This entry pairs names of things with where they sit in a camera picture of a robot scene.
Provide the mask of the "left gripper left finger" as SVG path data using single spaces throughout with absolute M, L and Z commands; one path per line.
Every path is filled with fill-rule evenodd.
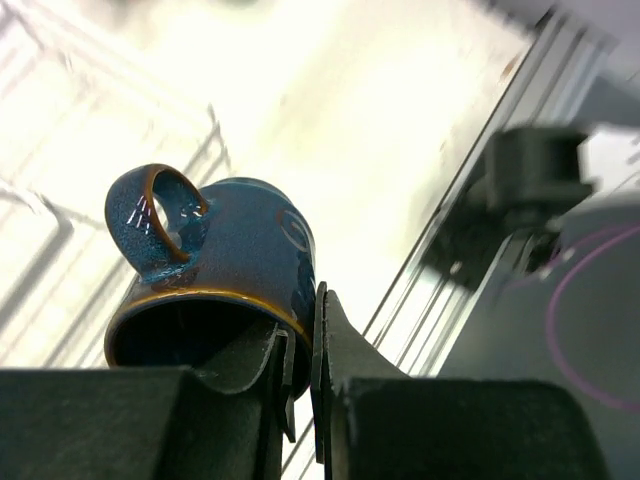
M 200 369 L 5 370 L 5 479 L 277 479 L 295 342 L 254 324 Z

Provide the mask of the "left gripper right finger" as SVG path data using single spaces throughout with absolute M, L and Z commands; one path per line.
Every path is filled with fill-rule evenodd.
M 539 381 L 412 378 L 317 290 L 311 397 L 328 479 L 606 479 L 584 411 Z

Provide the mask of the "dark blue mug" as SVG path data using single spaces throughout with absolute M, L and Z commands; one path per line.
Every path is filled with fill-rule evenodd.
M 255 319 L 296 339 L 293 393 L 310 377 L 316 282 L 311 229 L 273 185 L 231 177 L 194 186 L 149 164 L 105 200 L 109 233 L 136 276 L 110 320 L 110 366 L 200 366 Z

